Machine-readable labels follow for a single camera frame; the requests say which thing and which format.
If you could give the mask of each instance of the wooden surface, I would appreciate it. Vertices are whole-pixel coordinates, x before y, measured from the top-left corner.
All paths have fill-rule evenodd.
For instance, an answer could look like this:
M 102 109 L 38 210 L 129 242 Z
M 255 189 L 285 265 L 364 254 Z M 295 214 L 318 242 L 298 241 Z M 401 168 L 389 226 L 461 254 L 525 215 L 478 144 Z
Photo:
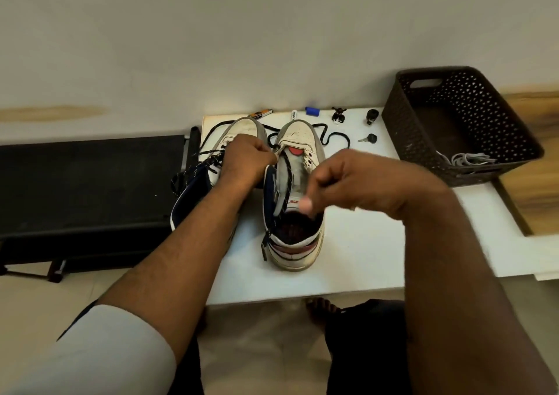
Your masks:
M 504 174 L 496 186 L 526 236 L 559 233 L 559 92 L 505 98 L 546 153 Z

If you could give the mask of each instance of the sneaker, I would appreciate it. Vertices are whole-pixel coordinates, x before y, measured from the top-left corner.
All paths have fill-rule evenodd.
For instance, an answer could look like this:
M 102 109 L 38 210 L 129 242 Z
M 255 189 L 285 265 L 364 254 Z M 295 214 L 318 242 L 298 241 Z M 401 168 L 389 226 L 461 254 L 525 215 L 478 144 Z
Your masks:
M 227 127 L 212 150 L 199 153 L 209 154 L 206 159 L 193 165 L 184 173 L 177 174 L 171 181 L 173 191 L 178 196 L 171 211 L 171 229 L 173 231 L 215 186 L 221 173 L 225 148 L 235 136 L 241 133 L 256 136 L 267 143 L 266 130 L 262 123 L 251 117 L 239 118 Z
M 303 120 L 286 124 L 276 147 L 278 162 L 266 167 L 264 175 L 262 255 L 283 270 L 302 271 L 315 262 L 324 239 L 324 214 L 312 219 L 299 212 L 309 174 L 325 159 L 324 148 Z

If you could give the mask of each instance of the black treadmill belt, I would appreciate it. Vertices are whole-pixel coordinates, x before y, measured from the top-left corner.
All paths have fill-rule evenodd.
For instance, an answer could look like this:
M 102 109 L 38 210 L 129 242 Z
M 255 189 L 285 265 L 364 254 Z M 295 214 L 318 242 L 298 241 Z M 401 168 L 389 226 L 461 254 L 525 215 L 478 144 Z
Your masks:
M 184 136 L 0 147 L 0 239 L 169 225 Z

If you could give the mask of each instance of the hand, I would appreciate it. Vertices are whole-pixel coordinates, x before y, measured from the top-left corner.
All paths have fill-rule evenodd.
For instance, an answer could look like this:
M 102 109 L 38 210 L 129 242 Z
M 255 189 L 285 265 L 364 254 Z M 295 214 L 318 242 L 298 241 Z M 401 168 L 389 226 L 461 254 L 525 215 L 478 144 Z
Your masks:
M 359 207 L 402 220 L 410 202 L 448 193 L 442 180 L 419 165 L 344 149 L 311 173 L 299 209 L 313 216 L 330 205 Z
M 225 181 L 248 194 L 264 177 L 266 166 L 276 161 L 276 156 L 258 137 L 238 134 L 225 149 L 218 183 Z

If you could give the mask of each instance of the car key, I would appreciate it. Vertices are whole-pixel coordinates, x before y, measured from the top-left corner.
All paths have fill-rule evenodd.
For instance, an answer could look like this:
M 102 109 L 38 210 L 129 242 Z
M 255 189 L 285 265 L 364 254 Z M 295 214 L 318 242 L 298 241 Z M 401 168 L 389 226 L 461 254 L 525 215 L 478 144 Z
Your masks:
M 376 143 L 377 142 L 377 137 L 373 133 L 371 133 L 371 134 L 369 134 L 369 136 L 365 137 L 364 139 L 358 140 L 358 142 Z

